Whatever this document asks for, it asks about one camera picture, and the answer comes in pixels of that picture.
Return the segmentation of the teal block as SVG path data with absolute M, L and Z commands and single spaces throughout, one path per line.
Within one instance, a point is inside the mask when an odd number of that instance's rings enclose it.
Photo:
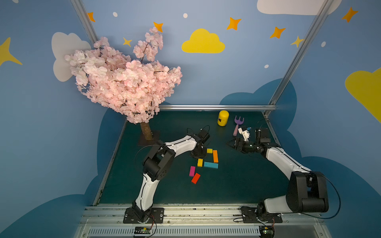
M 212 168 L 212 169 L 218 169 L 219 168 L 218 163 L 211 163 L 211 162 L 204 162 L 203 166 L 206 168 Z

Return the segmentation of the long yellow block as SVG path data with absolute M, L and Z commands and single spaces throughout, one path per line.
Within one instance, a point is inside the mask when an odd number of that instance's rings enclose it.
M 198 167 L 203 167 L 203 159 L 198 159 L 197 166 Z

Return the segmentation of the orange block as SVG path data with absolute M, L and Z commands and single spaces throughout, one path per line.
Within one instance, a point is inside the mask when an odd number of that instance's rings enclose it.
M 213 162 L 215 164 L 218 164 L 219 160 L 218 160 L 218 152 L 217 152 L 217 150 L 213 150 L 212 153 L 213 153 Z

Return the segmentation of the magenta block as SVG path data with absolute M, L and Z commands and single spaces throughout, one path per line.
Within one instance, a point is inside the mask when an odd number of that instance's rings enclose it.
M 194 177 L 194 175 L 195 175 L 195 166 L 191 166 L 191 167 L 190 167 L 189 176 L 190 176 L 190 177 Z

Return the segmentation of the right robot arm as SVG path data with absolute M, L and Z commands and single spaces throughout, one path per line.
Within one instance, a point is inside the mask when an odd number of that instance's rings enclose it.
M 237 127 L 232 148 L 244 154 L 260 153 L 289 180 L 286 194 L 258 204 L 258 217 L 280 213 L 325 213 L 329 210 L 326 178 L 293 159 L 269 137 L 268 129 L 256 129 L 251 136 L 247 127 Z

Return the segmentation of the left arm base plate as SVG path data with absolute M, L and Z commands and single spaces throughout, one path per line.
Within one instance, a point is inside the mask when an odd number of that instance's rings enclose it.
M 164 208 L 151 208 L 146 212 L 142 212 L 139 209 L 135 211 L 132 207 L 126 209 L 123 223 L 124 224 L 148 224 L 156 223 L 162 224 L 164 219 Z

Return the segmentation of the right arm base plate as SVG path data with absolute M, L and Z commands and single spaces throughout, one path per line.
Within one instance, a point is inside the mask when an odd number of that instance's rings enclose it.
M 242 206 L 240 208 L 244 223 L 282 223 L 280 213 L 268 213 L 264 207 Z

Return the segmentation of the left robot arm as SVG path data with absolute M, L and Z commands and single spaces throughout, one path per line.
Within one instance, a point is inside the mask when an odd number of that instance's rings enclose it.
M 160 180 L 170 171 L 173 160 L 186 152 L 193 158 L 204 158 L 207 154 L 205 143 L 209 132 L 202 129 L 198 134 L 189 134 L 173 142 L 158 141 L 143 161 L 142 186 L 136 200 L 132 203 L 135 221 L 144 223 L 152 217 L 153 198 Z

